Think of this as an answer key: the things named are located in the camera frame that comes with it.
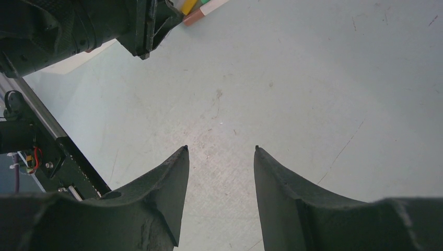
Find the gray floor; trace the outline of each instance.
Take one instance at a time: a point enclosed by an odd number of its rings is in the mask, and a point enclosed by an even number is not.
[[[26,80],[111,188],[189,146],[177,250],[259,251],[257,144],[354,199],[443,194],[442,35],[437,0],[232,0],[149,60]]]

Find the floor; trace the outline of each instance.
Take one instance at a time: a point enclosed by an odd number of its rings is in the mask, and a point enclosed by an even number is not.
[[[442,35],[437,0],[232,0],[26,80],[113,189],[189,146],[176,250],[262,251],[255,145],[353,199],[443,194]]]

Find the brown marker cap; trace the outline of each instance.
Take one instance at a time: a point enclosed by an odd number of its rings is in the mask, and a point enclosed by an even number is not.
[[[203,15],[203,12],[198,9],[196,11],[194,11],[193,13],[190,13],[189,15],[185,16],[183,18],[183,23],[186,26],[191,26],[193,25],[195,22],[197,22],[198,20],[202,19],[205,15]]]

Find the black cylinder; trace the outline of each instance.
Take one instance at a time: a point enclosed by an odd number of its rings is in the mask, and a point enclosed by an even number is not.
[[[0,4],[1,8],[8,8],[7,3],[14,1],[22,0],[6,1]],[[3,36],[0,30],[0,72],[5,73],[7,77],[25,76],[80,52],[95,49],[104,42],[125,34],[129,29],[129,14],[124,0],[52,1],[59,1],[56,3],[65,5],[63,11],[72,13],[72,22],[64,20],[61,16],[50,15],[60,13],[56,12],[57,9],[45,11],[31,4],[20,5],[29,9],[27,11],[19,9],[17,5],[8,8],[10,12],[21,14],[12,15],[17,20],[13,18],[8,23],[19,22],[23,19],[23,13],[26,13],[32,15],[27,20],[34,20],[37,25],[26,31],[14,27],[15,29],[9,29],[8,33],[3,32],[6,34]],[[51,42],[56,41],[59,29],[69,34],[63,36],[63,40],[57,41],[58,44],[63,44],[59,46],[59,50],[48,51],[47,48],[52,48]],[[10,35],[11,30],[16,31],[15,36]]]
[[[29,150],[33,148],[32,126],[20,121],[0,122],[0,154]]]

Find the bolt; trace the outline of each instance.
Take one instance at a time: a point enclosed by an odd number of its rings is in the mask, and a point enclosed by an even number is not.
[[[52,162],[48,162],[44,165],[46,168],[51,169],[54,167],[54,164],[52,164]]]

